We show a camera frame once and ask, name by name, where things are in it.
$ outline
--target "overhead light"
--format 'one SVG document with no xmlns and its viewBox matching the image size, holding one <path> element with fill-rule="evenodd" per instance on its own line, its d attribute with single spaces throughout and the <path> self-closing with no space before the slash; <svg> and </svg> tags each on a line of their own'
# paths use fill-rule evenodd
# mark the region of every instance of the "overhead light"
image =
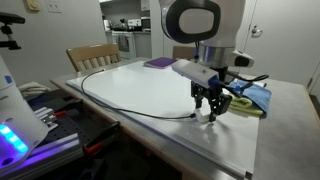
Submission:
<svg viewBox="0 0 320 180">
<path fill-rule="evenodd" d="M 99 0 L 100 3 L 109 2 L 109 1 L 112 1 L 112 0 Z"/>
</svg>

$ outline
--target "blue cloth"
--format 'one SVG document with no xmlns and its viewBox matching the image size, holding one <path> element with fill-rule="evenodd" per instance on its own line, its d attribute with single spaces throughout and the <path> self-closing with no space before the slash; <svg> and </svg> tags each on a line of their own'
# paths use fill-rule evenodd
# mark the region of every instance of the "blue cloth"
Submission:
<svg viewBox="0 0 320 180">
<path fill-rule="evenodd" d="M 237 90 L 247 83 L 248 82 L 238 80 L 230 83 L 229 87 Z M 260 108 L 265 114 L 268 114 L 271 94 L 271 91 L 256 84 L 253 84 L 243 92 L 243 96 L 251 99 L 254 102 L 254 105 Z"/>
</svg>

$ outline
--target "white table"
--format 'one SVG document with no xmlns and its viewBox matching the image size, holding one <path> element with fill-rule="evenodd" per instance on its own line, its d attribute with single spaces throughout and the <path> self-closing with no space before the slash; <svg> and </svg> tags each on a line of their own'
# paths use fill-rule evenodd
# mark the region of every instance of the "white table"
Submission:
<svg viewBox="0 0 320 180">
<path fill-rule="evenodd" d="M 99 69 L 112 69 L 141 60 L 148 59 L 136 58 Z M 181 171 L 184 179 L 233 179 L 208 160 L 121 115 L 105 111 L 65 84 L 67 80 L 99 69 L 61 76 L 51 82 L 73 97 L 83 99 L 89 108 L 107 120 L 120 121 L 128 135 Z M 273 94 L 269 115 L 259 125 L 253 179 L 318 179 L 319 118 L 306 89 L 270 79 L 266 82 Z"/>
</svg>

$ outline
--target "yellow cloth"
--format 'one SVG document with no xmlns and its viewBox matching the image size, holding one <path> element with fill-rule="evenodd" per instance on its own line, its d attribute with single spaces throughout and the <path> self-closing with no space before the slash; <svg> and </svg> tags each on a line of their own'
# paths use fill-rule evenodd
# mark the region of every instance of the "yellow cloth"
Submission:
<svg viewBox="0 0 320 180">
<path fill-rule="evenodd" d="M 263 114 L 262 110 L 253 107 L 252 101 L 250 99 L 237 98 L 233 94 L 229 95 L 232 96 L 232 101 L 229 106 L 231 109 L 259 116 Z"/>
</svg>

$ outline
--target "chair backrest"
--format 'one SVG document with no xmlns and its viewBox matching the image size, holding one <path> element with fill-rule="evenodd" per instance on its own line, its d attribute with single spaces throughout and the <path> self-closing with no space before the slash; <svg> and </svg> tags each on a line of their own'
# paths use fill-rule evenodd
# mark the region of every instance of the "chair backrest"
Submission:
<svg viewBox="0 0 320 180">
<path fill-rule="evenodd" d="M 194 60 L 195 50 L 196 50 L 195 47 L 173 46 L 172 58 Z"/>
<path fill-rule="evenodd" d="M 77 72 L 121 61 L 118 45 L 116 44 L 67 49 L 67 54 Z"/>
</svg>

